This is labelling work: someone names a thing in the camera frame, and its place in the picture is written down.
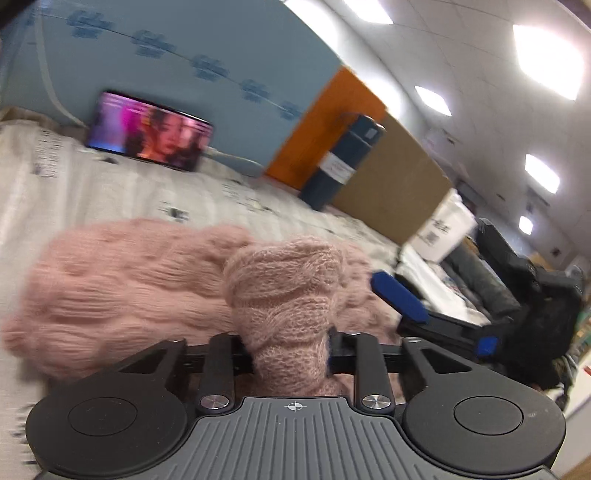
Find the round black disc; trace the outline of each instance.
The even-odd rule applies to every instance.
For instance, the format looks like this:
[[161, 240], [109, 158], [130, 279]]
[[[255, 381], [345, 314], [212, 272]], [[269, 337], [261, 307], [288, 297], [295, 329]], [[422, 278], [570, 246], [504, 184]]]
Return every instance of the round black disc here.
[[41, 400], [27, 419], [27, 439], [50, 472], [118, 478], [157, 463], [186, 427], [183, 404], [149, 375], [111, 373]]
[[545, 395], [490, 371], [434, 379], [407, 404], [402, 422], [427, 456], [477, 475], [510, 475], [552, 463], [566, 427]]

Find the bed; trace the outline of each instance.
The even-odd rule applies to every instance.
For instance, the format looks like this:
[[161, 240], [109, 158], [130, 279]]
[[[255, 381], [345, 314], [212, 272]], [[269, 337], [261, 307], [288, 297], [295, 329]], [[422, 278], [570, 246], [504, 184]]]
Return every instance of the bed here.
[[[100, 153], [41, 123], [0, 124], [0, 319], [15, 309], [27, 271], [55, 234], [106, 220], [161, 218], [196, 229], [232, 223], [265, 241], [345, 239], [376, 270], [391, 271], [395, 262], [393, 242], [346, 215], [311, 210], [271, 179], [245, 177], [208, 158], [198, 172], [184, 173]], [[0, 349], [0, 382], [0, 478], [28, 480], [38, 468], [24, 443], [24, 421], [46, 379]]]

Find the pink knitted fabric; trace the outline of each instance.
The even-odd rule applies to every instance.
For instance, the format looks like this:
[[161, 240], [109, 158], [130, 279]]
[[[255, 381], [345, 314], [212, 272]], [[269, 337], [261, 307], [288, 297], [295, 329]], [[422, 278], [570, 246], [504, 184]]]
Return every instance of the pink knitted fabric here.
[[351, 245], [258, 245], [235, 226], [98, 224], [49, 244], [2, 333], [40, 371], [78, 378], [165, 338], [197, 345], [237, 330], [258, 374], [250, 392], [336, 395], [342, 383], [326, 378], [330, 325], [397, 338], [370, 276], [367, 257]]
[[51, 377], [76, 378], [166, 338], [207, 343], [234, 330], [222, 271], [251, 243], [235, 226], [196, 231], [146, 219], [64, 232], [2, 325], [5, 346]]
[[259, 395], [346, 391], [326, 377], [343, 252], [315, 238], [240, 250], [224, 271], [232, 320], [252, 355]]

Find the smartphone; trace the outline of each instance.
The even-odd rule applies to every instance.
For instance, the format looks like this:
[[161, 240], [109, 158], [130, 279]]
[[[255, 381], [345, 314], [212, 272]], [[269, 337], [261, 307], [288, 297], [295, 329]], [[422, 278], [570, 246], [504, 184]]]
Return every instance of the smartphone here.
[[107, 90], [99, 96], [86, 146], [195, 171], [212, 133], [205, 120]]

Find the ceiling light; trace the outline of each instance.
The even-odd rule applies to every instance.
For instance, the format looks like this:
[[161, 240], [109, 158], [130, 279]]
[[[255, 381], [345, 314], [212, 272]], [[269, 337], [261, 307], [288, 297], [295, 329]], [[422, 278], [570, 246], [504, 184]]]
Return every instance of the ceiling light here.
[[531, 231], [534, 229], [534, 224], [527, 217], [521, 217], [519, 219], [519, 229], [526, 235], [531, 235]]
[[558, 191], [560, 178], [539, 158], [527, 154], [525, 156], [525, 171], [550, 193], [556, 193]]
[[386, 25], [394, 23], [378, 0], [345, 0], [345, 3], [361, 20]]
[[583, 81], [583, 57], [568, 42], [541, 28], [513, 25], [521, 69], [542, 85], [575, 100]]
[[425, 103], [425, 105], [430, 106], [433, 110], [437, 110], [443, 115], [452, 115], [452, 113], [449, 111], [449, 108], [447, 107], [447, 103], [441, 95], [438, 95], [437, 93], [427, 90], [423, 87], [415, 88], [417, 89], [418, 95], [421, 97], [421, 100]]

